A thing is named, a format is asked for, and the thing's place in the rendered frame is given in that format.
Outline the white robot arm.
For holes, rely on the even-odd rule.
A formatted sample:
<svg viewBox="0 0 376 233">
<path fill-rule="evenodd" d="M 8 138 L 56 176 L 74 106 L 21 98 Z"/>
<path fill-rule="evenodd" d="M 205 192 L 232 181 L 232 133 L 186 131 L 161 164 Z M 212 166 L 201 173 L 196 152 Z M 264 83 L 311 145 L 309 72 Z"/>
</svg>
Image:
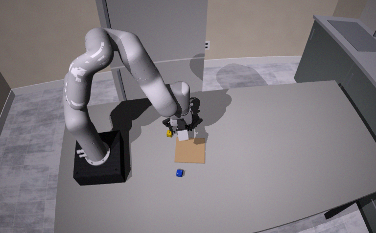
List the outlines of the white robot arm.
<svg viewBox="0 0 376 233">
<path fill-rule="evenodd" d="M 82 147 L 77 154 L 84 153 L 79 157 L 85 157 L 89 164 L 101 165 L 110 156 L 108 144 L 101 140 L 90 120 L 87 105 L 93 76 L 110 65 L 114 51 L 118 51 L 121 61 L 161 116 L 183 115 L 193 106 L 189 102 L 189 85 L 183 81 L 165 84 L 134 33 L 96 27 L 86 34 L 85 48 L 86 52 L 72 61 L 64 77 L 63 106 L 66 127 Z"/>
</svg>

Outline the blue die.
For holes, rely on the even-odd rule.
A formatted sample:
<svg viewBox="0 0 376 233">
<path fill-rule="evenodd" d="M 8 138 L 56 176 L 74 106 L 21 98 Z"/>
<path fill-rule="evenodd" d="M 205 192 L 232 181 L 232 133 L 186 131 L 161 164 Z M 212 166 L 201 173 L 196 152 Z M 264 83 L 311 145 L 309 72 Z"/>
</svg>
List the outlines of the blue die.
<svg viewBox="0 0 376 233">
<path fill-rule="evenodd" d="M 176 176 L 177 177 L 182 177 L 183 171 L 182 170 L 177 170 Z"/>
</svg>

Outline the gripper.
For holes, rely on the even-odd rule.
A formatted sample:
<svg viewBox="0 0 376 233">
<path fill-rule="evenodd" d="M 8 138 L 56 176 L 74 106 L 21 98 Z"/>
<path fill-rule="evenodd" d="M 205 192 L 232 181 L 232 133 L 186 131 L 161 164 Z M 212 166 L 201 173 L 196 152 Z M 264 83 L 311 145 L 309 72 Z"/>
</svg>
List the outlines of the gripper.
<svg viewBox="0 0 376 233">
<path fill-rule="evenodd" d="M 192 111 L 191 111 L 191 107 L 190 107 L 189 111 L 186 114 L 183 114 L 183 115 L 175 114 L 175 115 L 163 120 L 163 124 L 166 127 L 169 128 L 171 133 L 173 133 L 172 127 L 178 126 L 177 125 L 177 119 L 182 119 L 182 118 L 184 119 L 185 125 L 189 125 L 190 131 L 192 131 L 194 124 L 197 123 L 197 121 L 200 119 L 199 116 L 192 115 Z M 192 119 L 194 119 L 194 120 L 192 120 Z"/>
</svg>

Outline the tan flat square mat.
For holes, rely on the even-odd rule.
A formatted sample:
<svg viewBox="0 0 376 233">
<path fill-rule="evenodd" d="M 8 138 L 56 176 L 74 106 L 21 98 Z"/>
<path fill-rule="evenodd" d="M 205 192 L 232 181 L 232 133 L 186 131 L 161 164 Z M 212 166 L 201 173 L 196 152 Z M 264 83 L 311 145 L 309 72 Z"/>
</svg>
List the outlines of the tan flat square mat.
<svg viewBox="0 0 376 233">
<path fill-rule="evenodd" d="M 176 137 L 175 163 L 205 163 L 205 138 Z"/>
</svg>

